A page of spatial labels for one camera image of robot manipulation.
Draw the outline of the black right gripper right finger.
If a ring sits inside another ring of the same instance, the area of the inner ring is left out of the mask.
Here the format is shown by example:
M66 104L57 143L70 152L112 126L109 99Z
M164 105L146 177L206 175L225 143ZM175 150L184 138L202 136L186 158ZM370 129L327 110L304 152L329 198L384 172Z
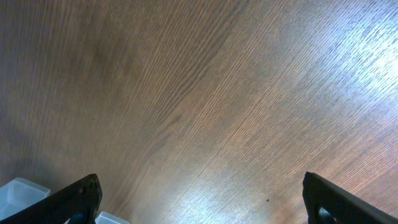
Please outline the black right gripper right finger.
M305 173L302 195L308 224L397 224L397 218L373 207L316 173Z

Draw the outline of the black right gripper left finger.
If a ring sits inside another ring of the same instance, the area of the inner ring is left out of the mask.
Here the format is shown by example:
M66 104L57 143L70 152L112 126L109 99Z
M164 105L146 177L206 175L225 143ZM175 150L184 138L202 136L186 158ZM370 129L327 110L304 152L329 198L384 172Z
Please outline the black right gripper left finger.
M98 176L89 174L28 208L1 220L1 224L95 224L102 196Z

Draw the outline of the clear plastic storage bin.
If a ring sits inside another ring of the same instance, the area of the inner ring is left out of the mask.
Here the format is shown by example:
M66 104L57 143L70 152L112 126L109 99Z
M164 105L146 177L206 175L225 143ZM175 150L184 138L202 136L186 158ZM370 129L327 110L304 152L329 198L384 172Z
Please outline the clear plastic storage bin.
M15 178L1 187L1 220L52 195L50 189L23 178ZM97 212L95 224L128 224L106 212Z

